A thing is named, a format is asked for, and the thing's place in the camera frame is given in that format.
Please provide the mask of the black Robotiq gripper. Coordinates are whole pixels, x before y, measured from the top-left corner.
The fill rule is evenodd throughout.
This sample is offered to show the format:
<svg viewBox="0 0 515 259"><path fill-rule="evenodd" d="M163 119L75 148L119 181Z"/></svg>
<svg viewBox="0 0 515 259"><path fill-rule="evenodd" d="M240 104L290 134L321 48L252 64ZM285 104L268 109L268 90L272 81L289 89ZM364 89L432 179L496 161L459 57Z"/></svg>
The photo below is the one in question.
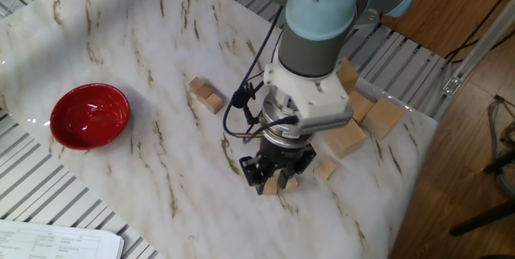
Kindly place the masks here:
<svg viewBox="0 0 515 259"><path fill-rule="evenodd" d="M284 190L296 174L302 174L307 169L315 156L315 149L310 143L262 138L257 156L240 158L239 163L248 184L262 195L266 182L277 167L281 167L278 186Z"/></svg>

